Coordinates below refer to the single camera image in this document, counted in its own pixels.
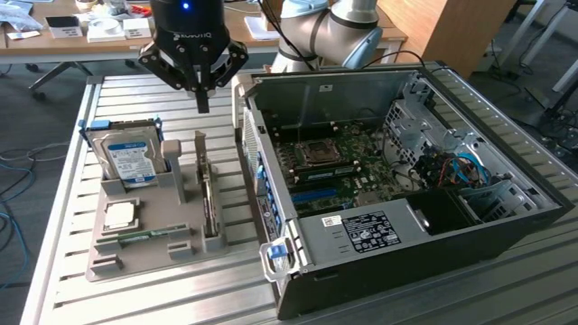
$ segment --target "circuit board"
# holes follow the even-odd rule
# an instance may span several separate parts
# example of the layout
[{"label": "circuit board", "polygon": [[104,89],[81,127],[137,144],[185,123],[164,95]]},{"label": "circuit board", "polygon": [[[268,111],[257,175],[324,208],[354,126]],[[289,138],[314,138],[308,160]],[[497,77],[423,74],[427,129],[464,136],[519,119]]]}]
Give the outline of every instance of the circuit board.
[{"label": "circuit board", "polygon": [[[372,131],[361,123],[348,123],[338,126],[330,138],[308,139],[301,142],[273,142],[280,170],[300,217],[388,201],[393,195],[404,191],[374,146]],[[318,157],[313,162],[304,158],[302,148],[306,146],[325,149],[324,152],[317,150],[321,153],[312,156],[312,158]],[[334,163],[354,162],[354,171],[346,175],[334,173],[324,179],[318,177],[305,184],[298,184],[294,179],[294,169],[305,164],[310,166],[318,161],[317,169],[328,170],[324,166],[329,165],[324,164],[328,164],[330,158],[328,152],[332,152],[333,148],[336,149],[336,153],[332,154]]]}]

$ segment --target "blue hard drive label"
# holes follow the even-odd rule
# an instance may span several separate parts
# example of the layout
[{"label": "blue hard drive label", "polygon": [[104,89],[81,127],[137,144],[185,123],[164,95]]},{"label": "blue hard drive label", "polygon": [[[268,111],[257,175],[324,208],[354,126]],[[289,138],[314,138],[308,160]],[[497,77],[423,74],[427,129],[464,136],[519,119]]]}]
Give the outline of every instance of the blue hard drive label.
[{"label": "blue hard drive label", "polygon": [[400,244],[397,234],[382,211],[357,215],[342,219],[341,222],[357,253]]},{"label": "blue hard drive label", "polygon": [[145,142],[110,144],[108,150],[118,177],[126,183],[141,183],[154,179],[154,166],[145,157]]}]

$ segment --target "chair wheel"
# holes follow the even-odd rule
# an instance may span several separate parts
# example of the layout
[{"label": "chair wheel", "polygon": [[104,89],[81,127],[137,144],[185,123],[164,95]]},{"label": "chair wheel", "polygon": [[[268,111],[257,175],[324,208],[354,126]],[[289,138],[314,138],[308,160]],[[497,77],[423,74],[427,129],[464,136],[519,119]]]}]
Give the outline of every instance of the chair wheel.
[{"label": "chair wheel", "polygon": [[39,69],[37,68],[37,65],[35,65],[35,64],[29,64],[29,63],[26,63],[26,70],[27,70],[29,72],[37,72]]},{"label": "chair wheel", "polygon": [[31,98],[34,98],[38,102],[42,102],[46,100],[45,93],[37,93],[35,91],[31,92]]},{"label": "chair wheel", "polygon": [[132,60],[125,60],[125,61],[124,61],[124,65],[125,65],[126,67],[129,67],[129,68],[134,68],[134,67],[136,67],[136,64],[134,64],[134,62],[133,62]]}]

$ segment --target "blue pcie slot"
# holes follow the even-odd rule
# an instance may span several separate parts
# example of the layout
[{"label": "blue pcie slot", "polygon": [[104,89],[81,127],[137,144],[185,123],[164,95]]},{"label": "blue pcie slot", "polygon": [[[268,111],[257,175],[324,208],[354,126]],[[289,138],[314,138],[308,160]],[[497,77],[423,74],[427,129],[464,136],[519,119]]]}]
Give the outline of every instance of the blue pcie slot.
[{"label": "blue pcie slot", "polygon": [[317,200],[320,198],[329,198],[336,195],[336,189],[334,188],[326,188],[324,190],[318,191],[309,191],[304,193],[296,193],[290,195],[290,201],[293,203],[302,203],[308,202],[310,200]]}]

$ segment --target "green circuit board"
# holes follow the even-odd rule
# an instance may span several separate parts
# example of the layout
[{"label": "green circuit board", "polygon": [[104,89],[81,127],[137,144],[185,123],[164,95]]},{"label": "green circuit board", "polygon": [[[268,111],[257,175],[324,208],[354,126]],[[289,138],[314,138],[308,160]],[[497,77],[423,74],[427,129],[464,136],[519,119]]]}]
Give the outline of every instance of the green circuit board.
[{"label": "green circuit board", "polygon": [[[304,202],[293,201],[294,209],[300,216],[316,215],[384,202],[391,200],[393,195],[407,190],[397,183],[391,168],[381,158],[374,139],[372,138],[372,130],[364,128],[360,123],[340,125],[337,132],[334,132],[330,138],[309,139],[306,142],[273,142],[273,145],[289,193],[310,193],[316,190],[336,192],[336,195],[326,198],[304,200]],[[305,157],[308,155],[302,149],[306,146],[329,148],[329,150],[322,151],[314,157],[318,161],[324,161],[322,159],[329,160],[330,158],[342,164],[356,161],[357,163],[353,166],[354,171],[345,176],[332,175],[326,178],[318,177],[318,179],[308,181],[304,184],[297,183],[294,181],[294,169],[308,164]],[[326,152],[330,152],[333,149],[336,150],[336,154],[332,153],[332,157],[329,157]],[[317,175],[330,174],[324,173],[329,168],[322,169],[322,165],[316,168],[321,170],[317,172]]]}]

